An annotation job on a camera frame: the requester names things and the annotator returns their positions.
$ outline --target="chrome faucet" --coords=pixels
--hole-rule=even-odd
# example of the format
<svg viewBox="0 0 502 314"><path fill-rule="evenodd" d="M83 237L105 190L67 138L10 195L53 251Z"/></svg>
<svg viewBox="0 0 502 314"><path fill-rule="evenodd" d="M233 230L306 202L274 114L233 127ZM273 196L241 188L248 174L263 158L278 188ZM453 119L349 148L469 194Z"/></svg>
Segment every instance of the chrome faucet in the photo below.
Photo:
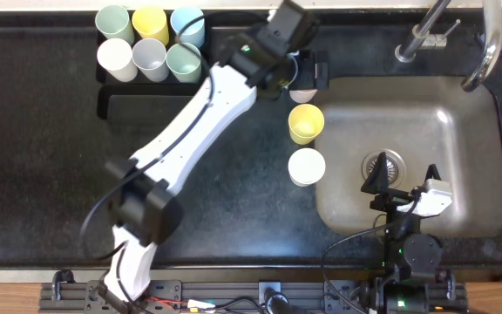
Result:
<svg viewBox="0 0 502 314"><path fill-rule="evenodd" d="M446 37L458 26L457 22L444 35L431 35L430 29L443 14L451 0L437 0L420 24L415 25L404 45L395 49L401 62L411 62L418 49L444 48ZM492 72L502 48L502 11L500 0L482 0L485 20L485 48L481 63L474 72L462 81L462 89L471 92Z"/></svg>

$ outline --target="wooden floor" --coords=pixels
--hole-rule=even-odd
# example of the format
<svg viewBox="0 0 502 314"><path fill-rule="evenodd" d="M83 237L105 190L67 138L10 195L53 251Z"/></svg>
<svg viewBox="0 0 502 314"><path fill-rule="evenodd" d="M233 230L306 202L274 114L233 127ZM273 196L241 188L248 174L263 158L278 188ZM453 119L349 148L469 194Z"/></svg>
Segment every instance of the wooden floor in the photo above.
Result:
<svg viewBox="0 0 502 314"><path fill-rule="evenodd" d="M470 313L502 313L502 283L468 283ZM0 314L37 313L39 283L0 283Z"/></svg>

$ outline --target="sink basin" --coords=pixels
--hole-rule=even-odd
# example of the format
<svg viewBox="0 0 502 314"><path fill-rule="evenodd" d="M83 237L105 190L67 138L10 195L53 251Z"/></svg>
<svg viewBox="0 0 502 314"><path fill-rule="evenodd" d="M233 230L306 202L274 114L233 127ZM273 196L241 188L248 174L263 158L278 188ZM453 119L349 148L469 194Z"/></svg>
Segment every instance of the sink basin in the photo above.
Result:
<svg viewBox="0 0 502 314"><path fill-rule="evenodd" d="M393 188L424 183L430 164L452 185L452 204L422 221L435 236L495 236L502 229L502 146L493 96L462 78L336 78L315 104L325 127L315 149L327 171L317 182L317 210L344 235L371 228L381 212L360 191L374 158L387 152Z"/></svg>

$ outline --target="drain strainer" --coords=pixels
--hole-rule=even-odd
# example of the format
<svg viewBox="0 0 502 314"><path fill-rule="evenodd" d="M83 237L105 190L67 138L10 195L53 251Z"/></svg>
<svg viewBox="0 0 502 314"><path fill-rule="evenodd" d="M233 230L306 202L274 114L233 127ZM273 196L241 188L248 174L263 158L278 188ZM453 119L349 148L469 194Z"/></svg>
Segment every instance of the drain strainer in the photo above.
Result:
<svg viewBox="0 0 502 314"><path fill-rule="evenodd" d="M373 168L377 163L377 158L379 157L379 154L382 152L385 152L387 154L387 172L389 175L389 187L395 188L402 182L406 172L406 166L404 165L404 161L402 160L402 158L400 158L400 156L397 153L389 149L373 152L371 154L368 154L367 157L365 157L362 164L363 178L367 179L371 171L373 171Z"/></svg>

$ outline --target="plastic cup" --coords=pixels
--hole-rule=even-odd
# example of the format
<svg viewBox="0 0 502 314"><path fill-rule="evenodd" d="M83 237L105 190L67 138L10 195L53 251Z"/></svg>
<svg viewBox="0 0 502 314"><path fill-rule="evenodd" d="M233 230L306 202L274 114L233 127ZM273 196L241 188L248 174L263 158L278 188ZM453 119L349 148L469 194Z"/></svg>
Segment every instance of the plastic cup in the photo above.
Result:
<svg viewBox="0 0 502 314"><path fill-rule="evenodd" d="M167 45L170 36L167 30L166 13L159 6L140 7L132 14L132 25L142 38L154 38Z"/></svg>
<svg viewBox="0 0 502 314"><path fill-rule="evenodd" d="M316 183L324 175L326 164L321 153L312 148L302 148L289 158L288 171L292 182L298 187Z"/></svg>
<svg viewBox="0 0 502 314"><path fill-rule="evenodd" d="M166 63L173 75L181 83L197 83L200 79L200 52L192 44L183 44L198 53L192 54L181 44L175 44L167 51Z"/></svg>
<svg viewBox="0 0 502 314"><path fill-rule="evenodd" d="M129 82L137 76L137 66L132 61L131 46L123 39L112 38L100 45L98 63L114 78Z"/></svg>
<svg viewBox="0 0 502 314"><path fill-rule="evenodd" d="M297 144L308 144L324 127L324 116L319 108L310 104L296 106L288 117L289 135Z"/></svg>
<svg viewBox="0 0 502 314"><path fill-rule="evenodd" d="M161 82L170 73L166 65L166 47L153 38L142 39L132 48L132 61L152 82Z"/></svg>
<svg viewBox="0 0 502 314"><path fill-rule="evenodd" d="M313 99L317 90L289 91L289 97L298 104L305 104Z"/></svg>
<svg viewBox="0 0 502 314"><path fill-rule="evenodd" d="M199 8L182 7L176 9L172 13L170 23L175 33L179 34L185 25L202 15L202 11ZM180 41L182 43L193 44L195 47L200 48L205 43L205 20L201 19L189 26L181 35Z"/></svg>
<svg viewBox="0 0 502 314"><path fill-rule="evenodd" d="M108 39L119 38L132 44L135 34L129 23L129 12L119 5L109 5L98 11L94 23L98 30Z"/></svg>

